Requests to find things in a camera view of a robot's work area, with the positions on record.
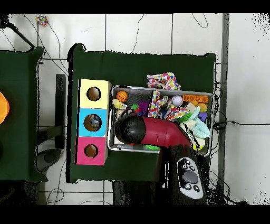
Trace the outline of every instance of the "orange toy block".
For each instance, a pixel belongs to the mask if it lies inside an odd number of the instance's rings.
[[[208,102],[208,96],[200,96],[200,95],[183,95],[183,101],[188,102]]]

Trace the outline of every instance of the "green table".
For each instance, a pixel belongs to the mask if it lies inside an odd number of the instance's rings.
[[[181,90],[213,93],[216,56],[174,54],[124,54],[85,52],[82,44],[69,51],[69,96],[67,106],[67,181],[154,181],[157,154],[109,151],[104,166],[74,164],[78,79],[107,80],[112,85],[147,87],[148,74],[173,72]]]
[[[0,92],[10,105],[8,116],[0,124],[0,180],[46,181],[35,168],[36,73],[43,51],[0,51]]]

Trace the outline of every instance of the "purple toy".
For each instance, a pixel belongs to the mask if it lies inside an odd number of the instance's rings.
[[[202,122],[204,122],[204,121],[206,120],[206,118],[207,118],[207,113],[206,113],[206,112],[200,112],[200,113],[198,114],[198,118],[199,118]]]
[[[146,115],[149,101],[148,100],[140,100],[138,104],[139,104],[139,109],[140,109],[140,112],[142,113],[142,115],[143,116]]]

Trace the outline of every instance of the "metal tray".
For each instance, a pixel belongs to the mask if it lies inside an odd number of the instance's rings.
[[[143,87],[122,87],[122,86],[114,86],[111,88],[110,93],[110,102],[109,104],[112,105],[112,100],[115,99],[116,94],[118,91],[124,90],[128,93],[128,99],[125,102],[128,106],[131,106],[132,104],[137,104],[139,100],[150,100],[152,96],[152,92],[154,90],[159,90],[160,97],[168,96],[173,97],[174,95],[184,95],[184,94],[190,94],[190,95],[204,95],[208,96],[208,110],[207,110],[207,119],[206,119],[206,125],[210,129],[210,137],[205,139],[205,146],[199,151],[200,154],[204,156],[208,156],[210,154],[211,144],[212,144],[212,132],[213,132],[213,111],[214,111],[214,95],[205,93],[205,92],[191,92],[191,91],[181,91],[181,90],[169,90],[169,89],[154,89],[154,88],[143,88]],[[117,144],[114,142],[115,134],[113,131],[113,124],[115,120],[115,111],[112,107],[112,109],[109,112],[109,125],[108,125],[108,136],[107,136],[107,145],[110,150],[122,150],[122,151],[130,151],[130,152],[144,152],[144,153],[159,153],[159,151],[147,151],[143,150],[143,145],[137,144],[137,145],[127,145],[127,144]]]

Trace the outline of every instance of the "pink box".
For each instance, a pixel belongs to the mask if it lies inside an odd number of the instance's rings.
[[[88,157],[84,153],[85,147],[95,145],[98,153],[94,158]],[[99,165],[103,166],[108,155],[105,137],[78,137],[77,165]]]

